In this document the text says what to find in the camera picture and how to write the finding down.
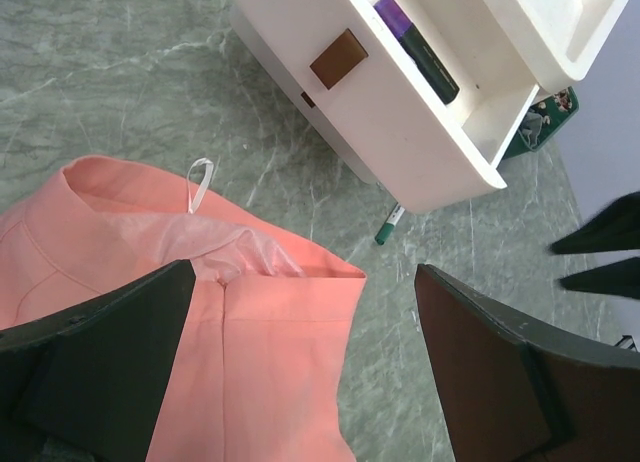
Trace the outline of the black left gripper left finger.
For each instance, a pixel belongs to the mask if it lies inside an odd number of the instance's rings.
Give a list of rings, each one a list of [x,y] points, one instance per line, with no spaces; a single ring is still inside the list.
[[[143,461],[189,311],[178,260],[117,290],[1,332],[1,458],[54,437],[98,461]]]

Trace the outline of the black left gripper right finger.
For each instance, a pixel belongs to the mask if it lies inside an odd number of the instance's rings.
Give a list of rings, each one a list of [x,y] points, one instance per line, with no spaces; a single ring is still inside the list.
[[[430,264],[414,286],[456,460],[638,460],[638,353],[559,329]]]

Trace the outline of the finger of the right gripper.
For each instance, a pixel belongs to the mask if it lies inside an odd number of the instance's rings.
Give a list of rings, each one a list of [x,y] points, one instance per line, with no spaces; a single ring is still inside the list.
[[[567,291],[638,300],[639,272],[639,258],[632,257],[560,278],[558,283]]]
[[[639,192],[617,198],[581,228],[550,244],[556,255],[639,249]]]

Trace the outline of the white green-tipped marker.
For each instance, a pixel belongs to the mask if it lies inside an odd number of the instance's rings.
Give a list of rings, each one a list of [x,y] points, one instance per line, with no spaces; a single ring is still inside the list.
[[[399,203],[396,203],[374,237],[374,241],[379,246],[382,246],[387,242],[404,213],[405,209]]]

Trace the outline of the purple black highlighter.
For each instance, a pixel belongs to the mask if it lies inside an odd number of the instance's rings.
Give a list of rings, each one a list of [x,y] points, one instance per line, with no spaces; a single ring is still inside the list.
[[[445,105],[453,102],[459,85],[396,0],[378,0],[374,9],[440,100]]]

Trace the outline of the white drawer organizer box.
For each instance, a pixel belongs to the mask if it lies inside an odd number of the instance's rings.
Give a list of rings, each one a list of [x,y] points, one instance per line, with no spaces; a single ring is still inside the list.
[[[629,0],[482,1],[538,84],[539,90],[532,106],[585,77]],[[300,89],[234,2],[232,25],[259,62],[351,170],[365,182],[380,183]]]

